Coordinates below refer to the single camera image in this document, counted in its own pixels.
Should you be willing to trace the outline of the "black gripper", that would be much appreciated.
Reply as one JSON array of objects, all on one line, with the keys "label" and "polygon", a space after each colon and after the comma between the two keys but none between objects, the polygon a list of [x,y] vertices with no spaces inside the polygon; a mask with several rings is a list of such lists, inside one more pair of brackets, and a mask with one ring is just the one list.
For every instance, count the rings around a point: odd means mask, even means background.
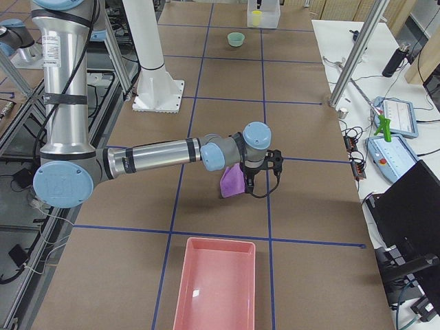
[{"label": "black gripper", "polygon": [[254,192],[254,177],[260,171],[266,171],[268,169],[268,161],[262,162],[244,162],[242,163],[242,171],[245,179],[245,191],[247,193]]}]

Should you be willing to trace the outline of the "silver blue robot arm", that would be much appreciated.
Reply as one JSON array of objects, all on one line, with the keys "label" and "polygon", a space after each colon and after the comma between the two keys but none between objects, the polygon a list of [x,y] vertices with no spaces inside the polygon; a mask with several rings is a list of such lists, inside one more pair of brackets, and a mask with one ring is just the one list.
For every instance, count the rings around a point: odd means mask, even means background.
[{"label": "silver blue robot arm", "polygon": [[131,148],[94,148],[89,141],[86,51],[92,39],[107,39],[103,1],[33,1],[32,20],[42,34],[47,141],[33,179],[38,198],[56,208],[73,208],[94,188],[120,175],[203,162],[208,171],[238,164],[245,191],[260,171],[281,162],[270,149],[272,133],[249,123],[230,137],[159,142]]}]

